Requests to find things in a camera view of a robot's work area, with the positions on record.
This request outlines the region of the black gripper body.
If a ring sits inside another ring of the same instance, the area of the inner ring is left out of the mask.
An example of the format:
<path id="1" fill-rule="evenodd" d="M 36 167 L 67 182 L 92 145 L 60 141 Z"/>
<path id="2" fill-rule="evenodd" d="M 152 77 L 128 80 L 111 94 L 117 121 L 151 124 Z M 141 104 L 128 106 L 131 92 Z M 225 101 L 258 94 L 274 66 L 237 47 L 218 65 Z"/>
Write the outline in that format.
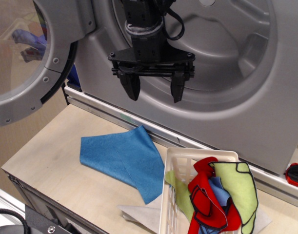
<path id="1" fill-rule="evenodd" d="M 132 37 L 132 47 L 111 52 L 112 72 L 145 77 L 173 77 L 176 73 L 193 78 L 195 55 L 171 46 L 162 33 L 146 38 Z"/>

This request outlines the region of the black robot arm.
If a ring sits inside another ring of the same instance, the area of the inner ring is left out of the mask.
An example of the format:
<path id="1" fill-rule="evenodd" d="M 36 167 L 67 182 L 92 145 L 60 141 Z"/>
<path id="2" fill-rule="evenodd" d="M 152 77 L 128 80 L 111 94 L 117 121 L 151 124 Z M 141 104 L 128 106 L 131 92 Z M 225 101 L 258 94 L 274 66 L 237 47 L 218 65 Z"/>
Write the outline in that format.
<path id="1" fill-rule="evenodd" d="M 195 55 L 177 49 L 169 41 L 180 39 L 185 27 L 177 36 L 166 31 L 165 16 L 170 15 L 181 25 L 182 18 L 171 10 L 172 0 L 124 0 L 125 30 L 131 37 L 132 47 L 110 53 L 112 72 L 132 100 L 140 93 L 140 77 L 169 77 L 174 102 L 182 99 L 185 82 L 194 77 Z"/>

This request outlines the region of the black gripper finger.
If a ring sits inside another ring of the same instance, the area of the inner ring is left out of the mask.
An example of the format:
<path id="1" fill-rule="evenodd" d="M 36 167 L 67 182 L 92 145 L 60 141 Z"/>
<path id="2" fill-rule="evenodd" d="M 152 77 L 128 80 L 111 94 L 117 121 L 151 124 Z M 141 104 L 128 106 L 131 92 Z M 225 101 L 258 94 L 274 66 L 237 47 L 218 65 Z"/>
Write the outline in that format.
<path id="1" fill-rule="evenodd" d="M 134 101 L 137 101 L 140 93 L 139 76 L 136 74 L 119 73 L 118 77 L 128 97 Z"/>
<path id="2" fill-rule="evenodd" d="M 185 85 L 184 72 L 174 72 L 171 76 L 171 95 L 174 103 L 181 101 Z"/>

